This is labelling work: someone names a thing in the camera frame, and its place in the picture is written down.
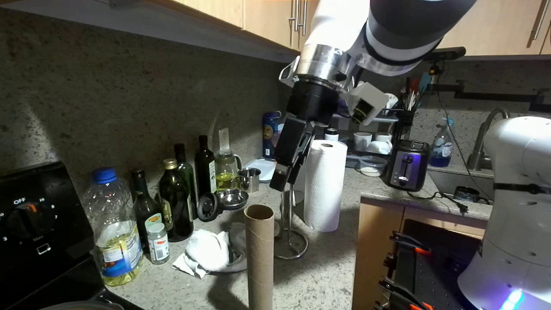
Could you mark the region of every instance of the wine bottle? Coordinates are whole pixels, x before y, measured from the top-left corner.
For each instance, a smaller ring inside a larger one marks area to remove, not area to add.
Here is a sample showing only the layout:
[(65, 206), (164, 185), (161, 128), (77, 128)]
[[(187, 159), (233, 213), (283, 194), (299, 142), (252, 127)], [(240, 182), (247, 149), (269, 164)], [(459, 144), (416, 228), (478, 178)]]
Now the wine bottle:
[(194, 223), (189, 209), (187, 182), (178, 175), (176, 159), (164, 161), (166, 173), (159, 182), (159, 199), (164, 211), (170, 242), (183, 242), (192, 237)]
[(182, 175), (182, 178), (187, 182), (187, 189), (189, 189), (189, 213), (192, 221), (197, 220), (197, 192), (195, 192), (195, 178), (194, 178), (194, 168), (190, 166), (190, 163), (187, 163), (187, 147), (185, 144), (176, 144), (175, 145), (175, 158), (178, 163), (178, 173)]
[(151, 197), (145, 171), (133, 171), (133, 192), (135, 192), (135, 214), (139, 223), (140, 242), (145, 252), (149, 252), (149, 233), (145, 223), (161, 214), (159, 204)]
[(214, 154), (209, 151), (209, 139), (201, 137), (201, 151), (195, 154), (197, 195), (199, 199), (218, 192)]

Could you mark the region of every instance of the metal stand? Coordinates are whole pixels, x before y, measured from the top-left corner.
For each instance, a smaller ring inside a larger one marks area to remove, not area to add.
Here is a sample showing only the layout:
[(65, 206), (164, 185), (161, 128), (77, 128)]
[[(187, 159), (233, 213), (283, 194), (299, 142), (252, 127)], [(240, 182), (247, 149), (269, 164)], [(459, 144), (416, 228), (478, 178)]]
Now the metal stand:
[(309, 238), (294, 228), (294, 206), (295, 192), (290, 187), (290, 199), (287, 204), (287, 192), (283, 192), (283, 214), (282, 214), (282, 233), (276, 237), (276, 259), (280, 261), (299, 261), (311, 249)]

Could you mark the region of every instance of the kitchen counter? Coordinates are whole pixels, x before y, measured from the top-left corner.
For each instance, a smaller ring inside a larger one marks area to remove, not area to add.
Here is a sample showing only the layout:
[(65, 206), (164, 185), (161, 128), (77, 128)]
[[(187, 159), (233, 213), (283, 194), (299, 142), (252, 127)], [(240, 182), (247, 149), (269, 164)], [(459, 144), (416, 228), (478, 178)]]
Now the kitchen counter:
[[(419, 197), (431, 197), (436, 187), (431, 178), (426, 180)], [(354, 170), (347, 171), (344, 211), (340, 230), (331, 235), (319, 235), (309, 230), (300, 218), (297, 226), (311, 238), (311, 251), (295, 263), (275, 263), (275, 309), (344, 309), (354, 307), (354, 283), (359, 242), (359, 207), (361, 202), (371, 204), (402, 204), (431, 213), (442, 213), (473, 221), (488, 221), (492, 207), (473, 204), (469, 214), (462, 216), (449, 201), (414, 201), (404, 192), (387, 187), (380, 178), (368, 178)], [(261, 192), (251, 197), (249, 206), (263, 204), (276, 211), (280, 220), (282, 194), (261, 185)], [(244, 213), (225, 213), (214, 223), (195, 221), (195, 228), (220, 233), (232, 223), (244, 223)], [(152, 266), (147, 259), (142, 263), (140, 276), (114, 294), (135, 302), (144, 309), (249, 309), (247, 273), (232, 276), (192, 278), (173, 263), (183, 254), (187, 242), (171, 245), (171, 261), (164, 266)]]

